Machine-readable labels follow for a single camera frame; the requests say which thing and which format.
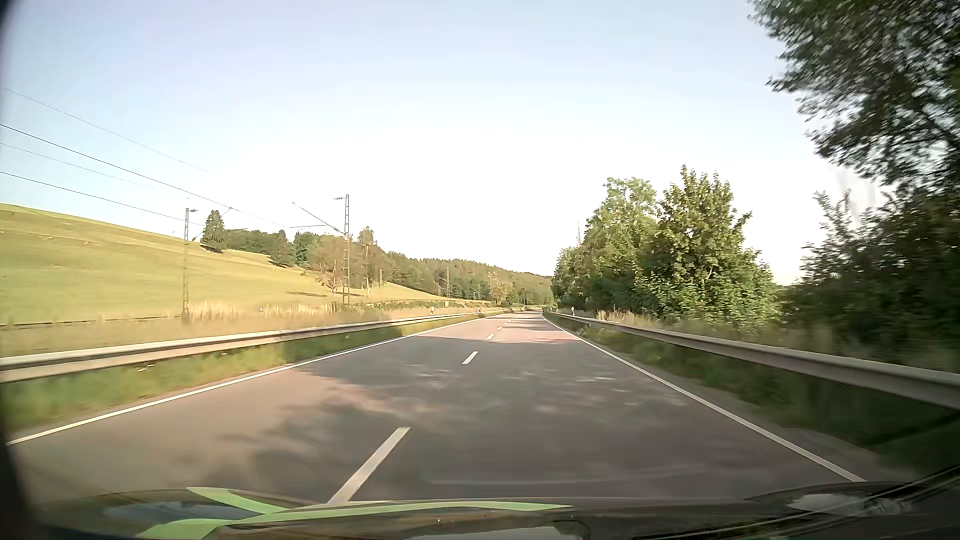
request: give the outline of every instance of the metal guardrail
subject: metal guardrail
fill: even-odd
[[[549,311],[549,314],[596,328],[631,333],[689,349],[802,373],[818,379],[843,382],[926,403],[960,408],[960,374],[956,373],[848,356],[796,351],[678,331],[641,329],[610,321],[566,315],[557,311]]]
[[[504,309],[481,311],[481,314],[502,313]],[[257,345],[267,345],[295,339],[306,339],[409,325],[427,321],[440,321],[456,317],[476,316],[476,312],[452,313],[448,315],[427,315],[368,323],[351,323],[331,327],[306,329],[258,331],[233,335],[194,337],[175,341],[157,341],[134,345],[118,345],[98,349],[62,351],[58,353],[40,353],[37,355],[7,356],[0,358],[0,382],[37,379],[53,375],[64,375],[106,367],[154,362],[183,356],[203,355],[222,351],[231,351]]]

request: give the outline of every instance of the sky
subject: sky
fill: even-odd
[[[822,235],[815,190],[869,205],[816,157],[780,45],[745,0],[25,0],[8,16],[0,201],[191,236],[317,220],[409,257],[549,275],[608,177],[718,172],[778,282]],[[35,152],[110,178],[29,154]],[[324,229],[313,229],[322,232]]]

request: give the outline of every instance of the road marking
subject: road marking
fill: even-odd
[[[701,398],[700,396],[697,396],[697,395],[693,394],[692,392],[688,392],[688,391],[680,388],[680,386],[677,386],[677,385],[674,384],[673,382],[670,382],[670,381],[665,380],[665,379],[661,379],[660,377],[657,377],[656,375],[654,375],[654,374],[650,373],[649,371],[641,368],[640,366],[632,363],[631,361],[625,360],[625,359],[621,358],[620,356],[617,356],[617,355],[615,355],[614,353],[611,353],[610,351],[607,351],[607,350],[604,349],[603,347],[594,345],[593,343],[590,343],[589,341],[586,341],[583,337],[580,337],[579,335],[577,335],[577,334],[575,334],[575,333],[573,333],[573,332],[571,332],[571,331],[569,331],[569,330],[567,330],[567,329],[565,329],[565,328],[563,328],[563,327],[558,326],[557,324],[555,324],[553,321],[547,319],[546,317],[543,317],[542,315],[541,315],[541,317],[543,318],[544,321],[550,323],[551,325],[557,327],[558,329],[560,329],[560,330],[562,330],[562,331],[565,331],[566,333],[569,333],[570,335],[572,335],[572,336],[576,337],[577,339],[583,341],[584,343],[588,344],[590,347],[593,347],[593,348],[596,349],[597,351],[600,351],[600,352],[603,353],[604,355],[607,355],[607,356],[610,356],[610,357],[612,357],[612,358],[615,358],[615,359],[619,360],[621,363],[623,363],[624,365],[626,365],[627,367],[636,369],[638,372],[642,373],[643,375],[646,375],[646,376],[649,377],[650,379],[653,379],[653,380],[655,380],[655,381],[657,381],[657,382],[660,382],[660,383],[662,383],[662,384],[665,384],[665,385],[669,386],[670,388],[673,388],[674,390],[680,392],[681,394],[684,394],[684,395],[687,396],[688,398],[690,398],[690,399],[692,399],[692,400],[694,400],[694,401],[696,401],[696,402],[699,402],[699,403],[701,403],[702,405],[706,405],[706,406],[712,408],[713,410],[719,412],[720,414],[726,416],[727,418],[730,418],[731,420],[733,420],[733,421],[736,422],[737,424],[739,424],[739,425],[741,425],[741,426],[743,426],[743,427],[745,427],[745,428],[749,428],[750,430],[756,431],[757,433],[759,433],[759,434],[763,435],[764,437],[767,437],[768,439],[770,439],[770,440],[772,440],[772,441],[774,441],[774,442],[782,445],[783,447],[786,447],[786,448],[788,448],[788,449],[796,452],[797,454],[800,454],[800,455],[802,455],[803,457],[806,457],[807,459],[809,459],[810,461],[813,461],[813,462],[816,463],[817,465],[820,465],[820,466],[822,466],[822,467],[825,467],[825,468],[827,468],[827,469],[830,469],[832,472],[834,472],[834,473],[836,473],[837,475],[840,475],[841,477],[843,477],[843,478],[845,478],[845,479],[848,479],[848,480],[850,480],[850,481],[855,481],[855,482],[867,481],[867,480],[865,480],[865,479],[863,479],[863,478],[855,475],[854,473],[851,473],[851,472],[848,471],[847,469],[844,469],[843,467],[841,467],[841,466],[833,463],[832,461],[829,461],[829,460],[827,460],[827,459],[824,459],[824,458],[822,458],[822,457],[814,454],[813,452],[811,452],[811,451],[809,451],[809,450],[807,450],[807,449],[805,449],[805,448],[802,448],[802,447],[800,447],[800,446],[797,446],[797,445],[793,444],[792,442],[784,439],[783,437],[780,437],[779,435],[776,435],[776,434],[774,434],[774,433],[772,433],[772,432],[770,432],[770,431],[768,431],[768,430],[765,430],[764,428],[761,428],[760,426],[758,426],[757,424],[754,424],[753,422],[750,422],[750,421],[748,421],[748,420],[744,420],[743,418],[740,418],[739,416],[733,414],[732,412],[726,410],[725,408],[723,408],[723,407],[721,407],[721,406],[719,406],[719,405],[714,405],[714,404],[712,404],[711,402],[709,402],[709,401]]]
[[[388,340],[386,340],[386,341],[377,341],[376,343],[371,343],[370,345],[364,345],[364,346],[362,346],[362,347],[357,347],[357,348],[355,348],[355,349],[347,349],[346,351],[341,351],[341,352],[339,352],[339,353],[333,353],[332,355],[326,355],[326,356],[319,356],[319,357],[316,357],[316,358],[311,358],[311,359],[309,359],[309,360],[304,360],[303,362],[298,362],[298,363],[296,363],[296,364],[290,364],[290,365],[287,365],[287,366],[278,367],[278,368],[276,368],[276,369],[272,369],[272,370],[269,370],[269,371],[265,371],[265,372],[263,372],[263,373],[257,373],[257,374],[250,375],[250,376],[247,376],[247,377],[242,377],[242,378],[240,378],[240,379],[228,380],[227,382],[221,382],[221,383],[219,383],[219,384],[213,384],[212,386],[205,386],[204,388],[198,388],[198,389],[196,389],[196,390],[191,390],[191,391],[185,392],[185,393],[183,393],[183,394],[177,394],[176,396],[170,396],[169,398],[163,398],[162,400],[156,400],[155,402],[149,402],[149,403],[146,403],[146,404],[136,405],[136,406],[132,406],[132,407],[120,409],[120,410],[114,410],[113,412],[108,412],[107,414],[101,414],[101,415],[99,415],[99,416],[94,416],[93,418],[87,418],[86,420],[81,420],[81,421],[79,421],[79,422],[74,422],[74,423],[72,423],[72,424],[67,424],[66,426],[60,426],[60,427],[58,427],[58,428],[52,428],[52,429],[49,429],[49,430],[41,431],[41,432],[39,432],[39,433],[34,433],[34,434],[32,434],[32,435],[25,435],[25,436],[22,436],[22,437],[13,439],[13,440],[11,440],[11,441],[8,441],[7,444],[8,444],[8,445],[14,445],[14,444],[17,444],[17,443],[24,443],[24,442],[31,441],[31,440],[34,440],[34,439],[38,439],[38,438],[43,437],[43,436],[46,436],[46,435],[52,435],[52,434],[54,434],[54,433],[59,433],[59,432],[61,432],[61,431],[70,430],[70,429],[73,429],[73,428],[78,428],[78,427],[84,426],[84,425],[86,425],[86,424],[92,424],[92,423],[98,422],[98,421],[100,421],[100,420],[107,420],[107,418],[111,418],[111,417],[113,417],[113,416],[119,416],[119,415],[121,415],[121,414],[126,414],[126,413],[128,413],[128,412],[134,412],[135,410],[140,410],[141,408],[147,408],[148,406],[165,404],[165,403],[167,403],[167,402],[172,402],[172,401],[178,400],[178,399],[180,399],[180,398],[186,398],[186,397],[188,397],[188,396],[193,396],[193,395],[195,395],[195,394],[201,394],[201,393],[203,393],[203,392],[209,392],[210,390],[216,390],[217,388],[223,388],[224,386],[230,386],[231,384],[236,384],[237,382],[243,382],[244,380],[256,379],[256,378],[258,378],[258,377],[263,377],[263,376],[265,376],[265,375],[271,375],[271,374],[273,374],[273,373],[277,373],[277,372],[280,372],[280,371],[286,371],[286,370],[288,370],[288,369],[293,369],[293,368],[295,368],[295,367],[300,367],[300,366],[302,366],[302,365],[310,364],[310,363],[313,363],[313,362],[319,362],[320,360],[326,360],[326,359],[328,359],[328,358],[333,358],[333,357],[335,357],[335,356],[348,355],[349,353],[355,353],[355,352],[357,352],[357,351],[363,351],[364,349],[369,349],[370,347],[376,347],[377,345],[384,345],[384,344],[387,344],[387,343],[392,343],[392,342],[394,342],[394,341],[399,341],[400,339],[406,339],[406,338],[408,338],[408,337],[414,337],[414,336],[416,336],[416,335],[421,335],[421,334],[424,334],[424,333],[428,333],[428,332],[432,332],[432,331],[437,331],[437,330],[448,329],[448,328],[452,328],[452,327],[455,327],[455,326],[458,326],[458,325],[463,325],[463,324],[466,324],[466,323],[472,323],[472,322],[474,322],[474,321],[482,321],[482,320],[483,320],[483,318],[470,319],[470,320],[468,320],[468,321],[463,321],[463,322],[459,322],[459,323],[453,323],[452,325],[446,325],[446,326],[442,326],[442,327],[437,327],[437,328],[435,328],[435,329],[430,329],[430,330],[425,330],[425,331],[418,331],[418,332],[416,332],[416,333],[411,333],[410,335],[402,335],[402,336],[400,336],[400,337],[394,337],[394,338],[388,339]]]
[[[373,471],[380,466],[380,463],[383,463],[383,460],[387,458],[387,455],[390,454],[390,451],[394,449],[396,443],[400,442],[400,439],[403,438],[403,435],[407,434],[410,428],[397,428],[387,440],[383,441],[383,444],[380,445],[380,448],[367,458],[367,462],[360,466],[357,469],[356,473],[353,473],[353,476],[347,480],[347,483],[343,485],[336,493],[333,494],[333,497],[327,501],[327,504],[343,504],[350,500],[350,497],[353,497],[356,494],[357,490],[360,489],[360,486],[363,485],[363,482],[367,481],[370,475],[373,474]]]

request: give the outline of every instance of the hill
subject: hill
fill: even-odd
[[[183,241],[72,215],[0,204],[3,323],[180,313]],[[194,309],[326,309],[339,296],[301,268],[262,254],[188,247]],[[384,282],[351,289],[355,301],[440,300]]]

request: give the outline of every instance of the road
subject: road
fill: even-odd
[[[398,339],[12,449],[38,501],[222,486],[326,502],[338,491],[342,500],[345,484],[356,501],[745,497],[844,481],[535,312]]]

